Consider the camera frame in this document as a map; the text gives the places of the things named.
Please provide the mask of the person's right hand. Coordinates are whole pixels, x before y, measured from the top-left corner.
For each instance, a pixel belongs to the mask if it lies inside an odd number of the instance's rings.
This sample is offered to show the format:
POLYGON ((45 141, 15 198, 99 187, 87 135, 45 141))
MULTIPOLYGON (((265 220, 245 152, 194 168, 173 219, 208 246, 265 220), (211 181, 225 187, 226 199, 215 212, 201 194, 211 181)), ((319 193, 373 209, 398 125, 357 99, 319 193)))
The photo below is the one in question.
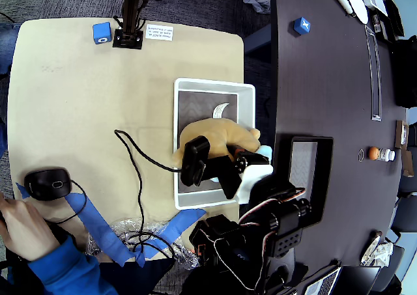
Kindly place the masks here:
POLYGON ((44 218, 30 203, 1 197, 1 238, 13 253, 28 261, 38 260, 60 243, 44 218))

